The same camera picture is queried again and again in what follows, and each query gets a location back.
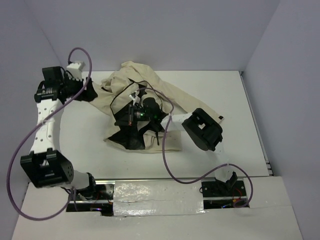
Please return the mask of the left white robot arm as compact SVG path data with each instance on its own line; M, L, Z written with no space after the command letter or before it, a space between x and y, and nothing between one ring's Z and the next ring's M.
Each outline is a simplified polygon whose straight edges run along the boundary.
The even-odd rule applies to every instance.
M20 158L20 165L38 189L74 187L81 200L91 200L98 194L94 177L75 170L60 148L62 106L72 97L90 102L98 96L91 81L84 85L84 67L82 61L75 61L66 69L60 66L42 69L44 80L34 94L39 128L34 133L29 154Z

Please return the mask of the beige jacket black lining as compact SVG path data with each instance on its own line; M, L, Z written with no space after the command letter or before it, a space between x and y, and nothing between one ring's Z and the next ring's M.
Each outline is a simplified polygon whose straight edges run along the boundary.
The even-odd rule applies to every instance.
M182 150L184 131L201 150L222 141L223 117L201 100L160 79L148 65L128 61L100 84L91 104L109 116L104 141L136 153Z

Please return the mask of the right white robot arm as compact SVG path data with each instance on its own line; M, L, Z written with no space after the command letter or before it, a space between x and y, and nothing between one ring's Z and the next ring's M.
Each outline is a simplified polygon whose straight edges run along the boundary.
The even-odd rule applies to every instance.
M145 150L147 141L144 134L147 131L156 135L185 131L199 149L213 154L222 166L215 172L213 192L218 196L228 196L234 191L238 177L226 165L228 158L223 152L223 129L202 108L196 108L191 113L169 116L154 98L148 97L141 104L127 104L114 118L114 124L120 130L109 139L127 150Z

